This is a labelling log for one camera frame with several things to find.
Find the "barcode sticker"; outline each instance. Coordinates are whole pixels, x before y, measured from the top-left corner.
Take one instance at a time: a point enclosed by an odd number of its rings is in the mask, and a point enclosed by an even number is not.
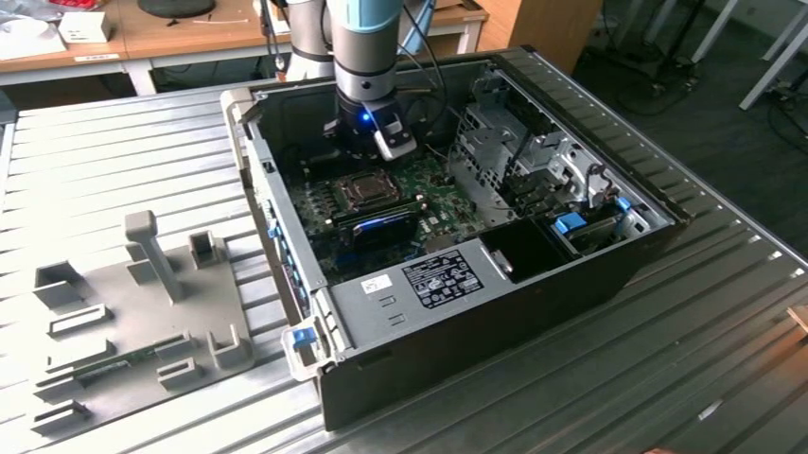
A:
[[[83,57],[74,58],[75,61],[101,61],[101,60],[118,60],[122,56],[118,54],[101,54],[101,55],[85,55]]]

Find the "white label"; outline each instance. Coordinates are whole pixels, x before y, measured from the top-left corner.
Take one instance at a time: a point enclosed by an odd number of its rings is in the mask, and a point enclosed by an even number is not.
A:
[[[102,55],[85,55],[83,57],[74,58],[75,61],[101,61],[101,60],[118,60],[122,56],[118,54],[102,54]]]
[[[393,286],[393,282],[391,282],[391,276],[387,274],[363,281],[363,289],[365,290],[367,295],[371,295],[375,291],[380,291],[391,286]]]

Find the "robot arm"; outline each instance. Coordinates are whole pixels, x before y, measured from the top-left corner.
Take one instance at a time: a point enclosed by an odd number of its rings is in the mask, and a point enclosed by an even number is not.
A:
[[[373,137],[387,161],[419,147],[396,99],[400,43],[411,53],[423,45],[419,30],[400,27],[403,19],[409,22],[409,16],[403,18],[404,8],[417,11],[415,20],[427,33],[435,0],[289,0],[293,61],[288,78],[336,75],[336,127],[355,136],[352,142]]]
[[[403,6],[403,0],[329,0],[340,120],[360,133],[373,129],[387,161],[417,148],[396,100]]]

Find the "blue clip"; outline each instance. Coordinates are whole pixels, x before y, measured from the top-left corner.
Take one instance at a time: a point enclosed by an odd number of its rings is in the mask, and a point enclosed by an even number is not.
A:
[[[582,218],[579,213],[568,213],[566,215],[559,216],[556,219],[556,228],[562,235],[567,235],[567,233],[574,230],[584,227],[587,225],[587,221]]]
[[[626,197],[619,197],[618,198],[618,207],[626,213],[632,208],[632,203],[630,202],[630,200]]]
[[[301,347],[312,345],[317,342],[317,333],[314,332],[314,328],[296,329],[292,332],[292,335],[294,336],[294,345],[292,348],[296,350],[300,350]]]

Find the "warning label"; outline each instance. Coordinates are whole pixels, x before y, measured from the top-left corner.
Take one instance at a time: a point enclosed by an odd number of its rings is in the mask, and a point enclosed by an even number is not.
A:
[[[449,301],[479,291],[484,286],[460,251],[444,255],[404,268],[421,304],[433,309]]]

